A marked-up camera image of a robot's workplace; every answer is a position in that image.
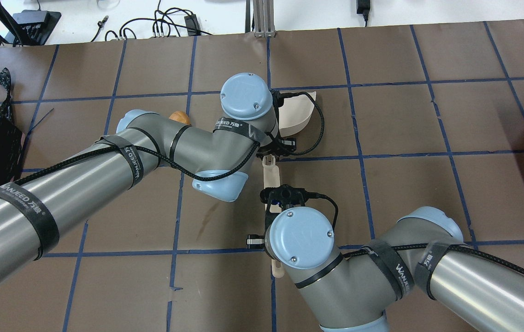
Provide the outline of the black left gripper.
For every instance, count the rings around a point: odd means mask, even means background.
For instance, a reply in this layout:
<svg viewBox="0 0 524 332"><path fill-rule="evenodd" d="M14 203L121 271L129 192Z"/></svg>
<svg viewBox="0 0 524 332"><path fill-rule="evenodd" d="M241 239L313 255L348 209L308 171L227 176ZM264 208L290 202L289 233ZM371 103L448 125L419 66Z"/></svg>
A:
<svg viewBox="0 0 524 332"><path fill-rule="evenodd" d="M284 104L284 99L280 97L279 90L270 90L272 96L272 107L274 109L275 119L277 121L275 128L270 131L270 143L260 147L257 151L257 157L262 158L273 155L277 160L280 157L293 155L297 148L296 139L283 138L279 132L279 107Z"/></svg>

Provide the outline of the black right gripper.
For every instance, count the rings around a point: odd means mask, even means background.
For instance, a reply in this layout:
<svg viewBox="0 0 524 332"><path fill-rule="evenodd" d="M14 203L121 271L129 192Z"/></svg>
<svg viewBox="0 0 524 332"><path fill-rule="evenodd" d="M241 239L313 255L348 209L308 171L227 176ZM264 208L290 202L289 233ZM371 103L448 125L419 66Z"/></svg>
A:
<svg viewBox="0 0 524 332"><path fill-rule="evenodd" d="M259 194L260 202L266 205L264 216L263 235L247 235L247 249L264 249L265 236L270 226L283 211L293 207L304 207L310 199L317 199L318 193L307 191L304 188L283 184L278 187L266 187Z"/></svg>

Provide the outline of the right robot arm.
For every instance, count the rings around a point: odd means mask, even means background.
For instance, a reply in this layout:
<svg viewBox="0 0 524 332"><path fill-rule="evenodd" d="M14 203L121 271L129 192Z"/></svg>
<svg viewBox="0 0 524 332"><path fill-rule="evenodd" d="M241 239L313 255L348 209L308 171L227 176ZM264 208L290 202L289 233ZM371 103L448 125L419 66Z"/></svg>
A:
<svg viewBox="0 0 524 332"><path fill-rule="evenodd" d="M247 247L279 263L325 332L388 332L386 309L420 289L479 332L524 332L524 268L471 248L433 207L344 254L335 221L306 206L329 198L287 184L260 192L265 232Z"/></svg>

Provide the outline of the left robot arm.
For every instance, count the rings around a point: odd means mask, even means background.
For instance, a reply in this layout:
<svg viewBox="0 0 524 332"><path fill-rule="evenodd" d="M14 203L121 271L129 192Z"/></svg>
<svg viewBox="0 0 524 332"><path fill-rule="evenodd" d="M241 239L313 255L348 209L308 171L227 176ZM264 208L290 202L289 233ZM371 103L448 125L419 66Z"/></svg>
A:
<svg viewBox="0 0 524 332"><path fill-rule="evenodd" d="M279 92L256 74L239 73L224 82L220 105L224 113L212 132L134 109L115 134L55 166L0 184L0 284L161 165L192 178L197 191L234 202L251 158L279 134Z"/></svg>

